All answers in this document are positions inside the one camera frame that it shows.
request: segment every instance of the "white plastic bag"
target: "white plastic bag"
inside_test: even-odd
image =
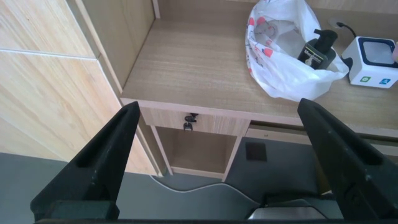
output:
[[[274,98],[314,100],[326,93],[348,67],[337,55],[328,70],[314,70],[297,60],[306,42],[319,38],[317,18],[305,0],[260,0],[246,31],[249,72]]]

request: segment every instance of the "blue label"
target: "blue label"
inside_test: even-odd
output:
[[[387,83],[389,83],[391,81],[391,79],[389,78],[384,78],[383,80],[381,80],[380,84],[382,85],[387,85]]]

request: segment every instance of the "white box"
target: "white box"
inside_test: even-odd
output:
[[[393,40],[357,37],[341,55],[352,58],[349,80],[353,85],[390,88],[398,80],[398,63],[392,59]]]

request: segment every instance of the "black cable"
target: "black cable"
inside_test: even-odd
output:
[[[345,28],[349,29],[349,31],[351,31],[351,32],[353,33],[354,37],[356,37],[356,34],[355,34],[354,30],[353,30],[351,27],[347,26],[346,24],[344,24],[344,23],[342,23],[342,22],[337,22],[336,24],[337,24],[339,27],[345,27]]]

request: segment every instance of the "open shelf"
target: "open shelf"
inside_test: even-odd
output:
[[[173,172],[222,179],[235,136],[156,127]]]

